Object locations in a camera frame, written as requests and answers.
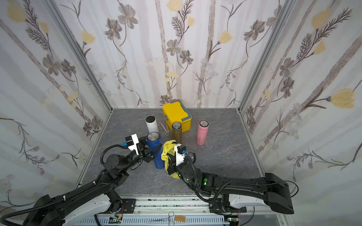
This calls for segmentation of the blue thermos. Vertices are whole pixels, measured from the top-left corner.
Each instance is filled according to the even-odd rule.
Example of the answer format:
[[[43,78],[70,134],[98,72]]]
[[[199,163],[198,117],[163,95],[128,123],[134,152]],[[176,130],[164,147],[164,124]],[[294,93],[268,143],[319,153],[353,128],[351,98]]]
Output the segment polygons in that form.
[[[161,155],[163,153],[163,143],[161,135],[158,132],[151,132],[146,137],[147,144],[149,148],[152,150],[152,154],[154,157],[154,165],[156,169],[164,169],[165,161],[161,159]]]

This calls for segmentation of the yellow grey cleaning cloth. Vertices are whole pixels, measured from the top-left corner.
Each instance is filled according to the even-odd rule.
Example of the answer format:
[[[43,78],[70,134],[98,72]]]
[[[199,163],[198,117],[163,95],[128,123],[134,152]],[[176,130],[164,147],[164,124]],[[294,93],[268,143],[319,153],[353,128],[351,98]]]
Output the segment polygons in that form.
[[[164,161],[165,170],[169,176],[174,179],[180,179],[177,173],[177,147],[181,144],[176,143],[176,140],[169,140],[164,143],[161,160]]]

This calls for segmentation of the white thermos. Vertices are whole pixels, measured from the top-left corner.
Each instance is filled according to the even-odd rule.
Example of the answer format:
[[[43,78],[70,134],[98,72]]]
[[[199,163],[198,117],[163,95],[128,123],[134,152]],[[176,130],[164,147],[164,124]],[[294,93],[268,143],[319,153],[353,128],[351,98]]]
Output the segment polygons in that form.
[[[145,119],[145,122],[146,122],[149,133],[159,132],[155,116],[152,116],[152,115],[148,116]]]

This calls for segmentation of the gold thermos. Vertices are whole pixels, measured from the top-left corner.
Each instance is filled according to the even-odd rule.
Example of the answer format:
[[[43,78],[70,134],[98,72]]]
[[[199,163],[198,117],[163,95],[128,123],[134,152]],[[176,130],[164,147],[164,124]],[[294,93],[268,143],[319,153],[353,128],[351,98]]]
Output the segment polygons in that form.
[[[177,144],[182,143],[182,124],[180,122],[174,122],[172,124],[173,139]]]

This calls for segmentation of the pink thermos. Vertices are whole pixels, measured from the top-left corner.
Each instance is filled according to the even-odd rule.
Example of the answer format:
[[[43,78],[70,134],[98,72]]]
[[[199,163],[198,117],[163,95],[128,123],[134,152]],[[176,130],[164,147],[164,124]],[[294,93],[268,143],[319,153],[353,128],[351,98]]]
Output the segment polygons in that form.
[[[197,132],[197,144],[203,146],[206,142],[206,137],[208,133],[209,122],[207,120],[200,120]]]

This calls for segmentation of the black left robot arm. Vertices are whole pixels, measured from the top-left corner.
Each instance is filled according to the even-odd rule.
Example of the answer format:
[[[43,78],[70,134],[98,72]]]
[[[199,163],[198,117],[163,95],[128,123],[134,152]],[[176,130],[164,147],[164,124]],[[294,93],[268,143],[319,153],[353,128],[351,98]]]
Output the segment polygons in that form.
[[[124,149],[122,145],[112,145],[106,148],[100,157],[103,170],[95,180],[63,195],[50,198],[48,195],[40,198],[33,208],[6,214],[1,217],[1,223],[14,226],[9,219],[26,214],[24,226],[70,226],[89,215],[103,212],[120,213],[123,203],[115,191],[129,177],[128,170],[137,163],[153,161],[161,148],[161,144],[148,147],[138,143],[127,156],[111,154],[104,155],[112,148]]]

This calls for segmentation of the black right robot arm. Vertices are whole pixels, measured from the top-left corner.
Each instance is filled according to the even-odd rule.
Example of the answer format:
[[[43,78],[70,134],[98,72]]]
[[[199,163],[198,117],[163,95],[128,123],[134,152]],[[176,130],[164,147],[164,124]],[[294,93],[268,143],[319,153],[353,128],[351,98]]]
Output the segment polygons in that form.
[[[289,184],[272,173],[254,179],[227,178],[203,172],[188,156],[183,156],[180,164],[176,163],[175,154],[167,154],[166,159],[167,172],[175,173],[204,202],[213,203],[220,195],[243,195],[261,200],[274,212],[295,213]]]

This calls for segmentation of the yellow storage box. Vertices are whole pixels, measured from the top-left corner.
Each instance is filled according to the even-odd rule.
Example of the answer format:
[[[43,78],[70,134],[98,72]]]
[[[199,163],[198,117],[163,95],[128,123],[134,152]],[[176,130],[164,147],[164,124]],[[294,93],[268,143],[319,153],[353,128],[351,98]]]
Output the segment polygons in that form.
[[[170,129],[174,122],[182,125],[182,132],[190,130],[192,116],[182,102],[175,101],[162,106],[164,119]]]

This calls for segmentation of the brown cardboard tag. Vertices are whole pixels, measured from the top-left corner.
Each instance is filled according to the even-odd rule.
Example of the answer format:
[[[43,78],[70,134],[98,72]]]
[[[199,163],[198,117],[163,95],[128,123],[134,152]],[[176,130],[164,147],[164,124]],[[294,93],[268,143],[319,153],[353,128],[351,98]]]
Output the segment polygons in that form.
[[[186,217],[185,216],[180,216],[180,215],[175,215],[174,221],[175,222],[186,223]]]

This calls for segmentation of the metal scissors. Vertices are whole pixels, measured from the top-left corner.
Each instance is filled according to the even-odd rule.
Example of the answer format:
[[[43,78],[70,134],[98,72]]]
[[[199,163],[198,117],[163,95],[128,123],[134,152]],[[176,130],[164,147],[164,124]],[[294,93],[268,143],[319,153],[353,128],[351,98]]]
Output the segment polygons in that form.
[[[171,211],[168,213],[168,216],[166,218],[159,218],[156,220],[152,220],[150,222],[167,223],[169,226],[174,226],[175,225],[174,217],[175,213]]]

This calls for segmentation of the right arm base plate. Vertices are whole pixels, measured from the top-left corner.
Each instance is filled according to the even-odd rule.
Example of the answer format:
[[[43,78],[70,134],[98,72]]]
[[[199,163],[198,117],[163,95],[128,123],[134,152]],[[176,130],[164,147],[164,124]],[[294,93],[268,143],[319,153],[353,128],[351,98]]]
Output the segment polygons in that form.
[[[217,198],[214,202],[211,202],[209,204],[209,210],[211,213],[223,216],[232,216],[247,212],[246,207],[232,207],[228,195],[223,195],[222,198]]]

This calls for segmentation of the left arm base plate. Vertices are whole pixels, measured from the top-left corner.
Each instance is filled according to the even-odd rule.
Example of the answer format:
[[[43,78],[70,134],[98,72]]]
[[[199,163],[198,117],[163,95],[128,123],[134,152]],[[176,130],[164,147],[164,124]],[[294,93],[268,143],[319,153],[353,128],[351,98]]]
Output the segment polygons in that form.
[[[136,205],[136,199],[122,199],[116,204],[116,210],[112,211],[114,214],[133,214]]]

